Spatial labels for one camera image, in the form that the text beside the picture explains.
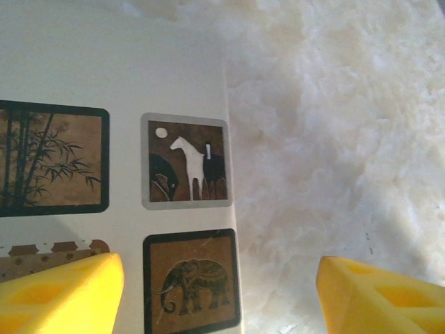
white circle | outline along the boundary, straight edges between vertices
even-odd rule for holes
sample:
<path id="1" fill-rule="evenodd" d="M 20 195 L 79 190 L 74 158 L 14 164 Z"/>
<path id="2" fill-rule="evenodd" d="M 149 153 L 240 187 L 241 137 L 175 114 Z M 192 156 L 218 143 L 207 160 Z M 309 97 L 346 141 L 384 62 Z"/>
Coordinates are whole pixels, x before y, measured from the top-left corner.
<path id="1" fill-rule="evenodd" d="M 165 138 L 168 135 L 168 132 L 163 127 L 158 127 L 154 132 L 159 138 Z"/>

marble floor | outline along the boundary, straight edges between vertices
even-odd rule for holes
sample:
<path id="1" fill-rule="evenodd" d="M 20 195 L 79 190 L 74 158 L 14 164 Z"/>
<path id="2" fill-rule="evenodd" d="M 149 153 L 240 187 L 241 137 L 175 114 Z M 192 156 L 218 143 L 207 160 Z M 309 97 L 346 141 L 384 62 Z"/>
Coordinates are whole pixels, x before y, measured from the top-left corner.
<path id="1" fill-rule="evenodd" d="M 224 43 L 246 333 L 325 333 L 322 255 L 445 285 L 434 0 L 71 0 Z"/>

ornate elephant decoration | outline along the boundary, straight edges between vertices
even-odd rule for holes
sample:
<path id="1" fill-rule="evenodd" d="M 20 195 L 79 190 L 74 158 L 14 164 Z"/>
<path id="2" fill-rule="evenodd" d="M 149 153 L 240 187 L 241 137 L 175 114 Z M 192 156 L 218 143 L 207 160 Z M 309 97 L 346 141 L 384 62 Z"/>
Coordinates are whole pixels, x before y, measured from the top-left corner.
<path id="1" fill-rule="evenodd" d="M 176 264 L 165 277 L 161 295 L 161 307 L 166 313 L 173 313 L 176 304 L 173 301 L 166 302 L 168 292 L 174 287 L 181 287 L 183 300 L 179 315 L 190 313 L 189 304 L 193 304 L 192 312 L 202 310 L 200 290 L 208 289 L 211 292 L 209 309 L 217 308 L 220 304 L 230 304 L 227 298 L 228 286 L 227 272 L 224 267 L 212 260 L 190 260 Z"/>

